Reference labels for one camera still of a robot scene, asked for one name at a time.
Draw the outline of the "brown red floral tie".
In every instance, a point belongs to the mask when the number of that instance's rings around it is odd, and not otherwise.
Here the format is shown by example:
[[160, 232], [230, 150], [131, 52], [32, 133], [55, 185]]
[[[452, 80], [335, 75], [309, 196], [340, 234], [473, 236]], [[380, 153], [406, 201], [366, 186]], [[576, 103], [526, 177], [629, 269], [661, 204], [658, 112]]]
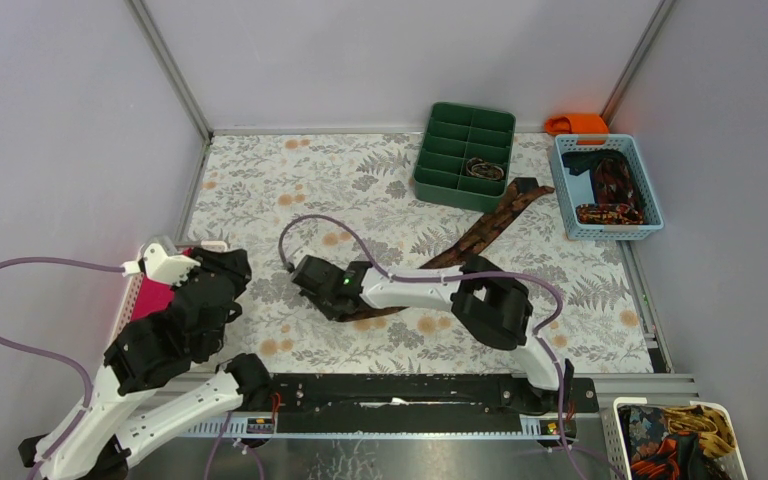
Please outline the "brown red floral tie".
[[555, 192], [533, 177], [516, 177], [493, 212], [485, 213], [451, 247], [420, 266], [438, 269], [464, 264], [486, 250], [533, 202]]

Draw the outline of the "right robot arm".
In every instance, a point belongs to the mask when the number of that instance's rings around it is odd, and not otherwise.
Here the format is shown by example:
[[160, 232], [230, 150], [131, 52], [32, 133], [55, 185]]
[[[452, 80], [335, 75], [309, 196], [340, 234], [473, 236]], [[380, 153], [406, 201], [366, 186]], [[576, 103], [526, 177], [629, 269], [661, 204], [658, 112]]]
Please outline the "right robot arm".
[[476, 341], [519, 359], [527, 385], [510, 396], [521, 398], [528, 413], [557, 412], [573, 398], [574, 368], [540, 338], [528, 288], [484, 257], [443, 268], [384, 270], [371, 261], [340, 268], [306, 256], [290, 274], [301, 296], [331, 321], [356, 322], [409, 308], [453, 315]]

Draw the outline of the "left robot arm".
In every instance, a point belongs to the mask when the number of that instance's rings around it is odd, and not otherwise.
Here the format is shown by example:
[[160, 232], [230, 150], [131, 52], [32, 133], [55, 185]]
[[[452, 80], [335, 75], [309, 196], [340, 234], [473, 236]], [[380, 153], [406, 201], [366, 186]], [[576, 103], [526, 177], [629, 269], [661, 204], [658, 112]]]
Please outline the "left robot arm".
[[167, 306], [129, 321], [111, 342], [86, 400], [53, 432], [23, 440], [22, 463], [44, 479], [123, 479], [130, 468], [195, 424], [239, 407], [256, 411], [272, 379], [255, 354], [239, 354], [202, 385], [146, 413], [138, 408], [223, 347], [252, 279], [243, 249], [181, 254], [158, 241], [120, 267], [169, 286]]

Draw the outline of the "ties in blue basket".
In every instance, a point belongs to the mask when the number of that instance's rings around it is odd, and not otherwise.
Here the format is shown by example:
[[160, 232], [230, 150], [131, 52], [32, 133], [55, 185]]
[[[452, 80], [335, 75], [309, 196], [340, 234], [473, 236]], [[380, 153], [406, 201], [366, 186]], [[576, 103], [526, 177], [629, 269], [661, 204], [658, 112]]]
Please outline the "ties in blue basket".
[[627, 158], [617, 150], [568, 152], [562, 164], [573, 176], [588, 173], [593, 200], [575, 209], [579, 223], [643, 225], [644, 206]]

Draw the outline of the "colourful ties in white basket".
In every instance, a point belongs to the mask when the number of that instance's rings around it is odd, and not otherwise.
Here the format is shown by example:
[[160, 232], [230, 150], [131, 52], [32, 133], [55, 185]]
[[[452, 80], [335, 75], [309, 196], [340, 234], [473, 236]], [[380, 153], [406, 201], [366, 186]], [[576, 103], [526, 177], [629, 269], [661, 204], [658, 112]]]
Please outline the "colourful ties in white basket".
[[718, 409], [689, 405], [618, 408], [632, 479], [730, 479], [718, 460], [737, 451], [731, 424]]

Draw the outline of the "magenta cloth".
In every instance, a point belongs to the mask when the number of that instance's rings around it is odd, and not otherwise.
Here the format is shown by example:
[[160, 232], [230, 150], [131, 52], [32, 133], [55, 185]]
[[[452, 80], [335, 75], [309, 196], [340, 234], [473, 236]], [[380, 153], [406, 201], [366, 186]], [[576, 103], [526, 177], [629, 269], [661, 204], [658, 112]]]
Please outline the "magenta cloth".
[[173, 287], [185, 282], [185, 278], [186, 276], [179, 277], [172, 284], [158, 283], [150, 278], [144, 279], [137, 293], [131, 321], [164, 310], [173, 298]]

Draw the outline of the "green compartment organizer tray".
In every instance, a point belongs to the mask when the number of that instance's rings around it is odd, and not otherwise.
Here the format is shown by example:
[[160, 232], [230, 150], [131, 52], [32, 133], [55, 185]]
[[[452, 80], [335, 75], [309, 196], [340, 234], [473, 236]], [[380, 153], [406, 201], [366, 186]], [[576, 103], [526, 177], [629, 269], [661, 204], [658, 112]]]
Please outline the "green compartment organizer tray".
[[[506, 191], [516, 117], [459, 103], [432, 105], [412, 179], [418, 200], [465, 210], [493, 211]], [[465, 163], [479, 157], [499, 164], [500, 181], [466, 175]]]

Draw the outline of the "rolled patterned tie in tray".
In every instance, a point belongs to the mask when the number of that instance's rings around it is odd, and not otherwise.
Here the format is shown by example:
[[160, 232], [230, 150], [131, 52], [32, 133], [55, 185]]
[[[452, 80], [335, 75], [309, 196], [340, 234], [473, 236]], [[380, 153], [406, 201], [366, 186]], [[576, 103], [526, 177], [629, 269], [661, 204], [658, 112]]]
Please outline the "rolled patterned tie in tray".
[[500, 181], [506, 175], [502, 166], [479, 157], [473, 157], [466, 161], [465, 172], [467, 176], [489, 181]]

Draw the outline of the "light blue perforated basket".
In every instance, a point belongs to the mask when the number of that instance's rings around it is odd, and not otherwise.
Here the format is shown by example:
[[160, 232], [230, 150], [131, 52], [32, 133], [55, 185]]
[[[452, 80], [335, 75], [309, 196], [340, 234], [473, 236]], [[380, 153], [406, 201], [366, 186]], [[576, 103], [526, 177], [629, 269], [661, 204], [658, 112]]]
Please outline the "light blue perforated basket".
[[[594, 202], [590, 175], [574, 175], [563, 165], [562, 156], [574, 152], [617, 151], [625, 156], [635, 186], [642, 196], [644, 223], [641, 225], [599, 225], [581, 223], [576, 208]], [[550, 170], [564, 227], [573, 240], [638, 241], [665, 226], [660, 203], [651, 185], [649, 172], [634, 137], [627, 134], [561, 134], [554, 138], [549, 154]]]

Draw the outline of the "orange cloth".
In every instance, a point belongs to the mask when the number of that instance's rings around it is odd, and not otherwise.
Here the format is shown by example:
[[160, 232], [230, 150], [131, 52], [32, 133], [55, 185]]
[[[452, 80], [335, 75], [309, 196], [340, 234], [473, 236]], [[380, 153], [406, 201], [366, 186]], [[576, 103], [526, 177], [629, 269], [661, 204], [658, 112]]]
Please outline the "orange cloth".
[[602, 135], [610, 129], [599, 114], [568, 113], [549, 117], [544, 122], [546, 133], [557, 136], [565, 134]]

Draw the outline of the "white basket bottom right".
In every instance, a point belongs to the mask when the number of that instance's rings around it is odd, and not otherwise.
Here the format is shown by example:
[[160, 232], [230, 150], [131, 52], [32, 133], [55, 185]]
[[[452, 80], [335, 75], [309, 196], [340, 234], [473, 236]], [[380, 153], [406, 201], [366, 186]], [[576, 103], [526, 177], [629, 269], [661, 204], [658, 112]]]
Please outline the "white basket bottom right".
[[[632, 479], [630, 477], [629, 460], [624, 450], [618, 419], [618, 408], [623, 405], [647, 405], [660, 407], [681, 407], [689, 405], [709, 406], [718, 409], [725, 414], [736, 437], [735, 430], [732, 426], [731, 419], [726, 408], [719, 404], [694, 400], [668, 402], [666, 400], [653, 400], [644, 397], [618, 397], [613, 401], [613, 404], [610, 407], [606, 407], [600, 412], [604, 427], [607, 456], [611, 465], [616, 469], [616, 472], [613, 474], [615, 479]], [[732, 475], [730, 479], [746, 479], [748, 477], [743, 465], [738, 442], [737, 451], [734, 454], [730, 454], [719, 459], [718, 464], [724, 467], [727, 473]]]

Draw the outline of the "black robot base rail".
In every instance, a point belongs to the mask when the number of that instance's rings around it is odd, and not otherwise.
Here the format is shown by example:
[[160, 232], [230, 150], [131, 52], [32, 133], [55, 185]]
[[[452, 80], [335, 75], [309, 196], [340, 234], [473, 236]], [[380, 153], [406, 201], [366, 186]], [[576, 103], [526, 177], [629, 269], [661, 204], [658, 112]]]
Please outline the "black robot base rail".
[[588, 378], [556, 394], [511, 374], [277, 374], [237, 413], [262, 414], [280, 434], [515, 434], [527, 418], [596, 413]]

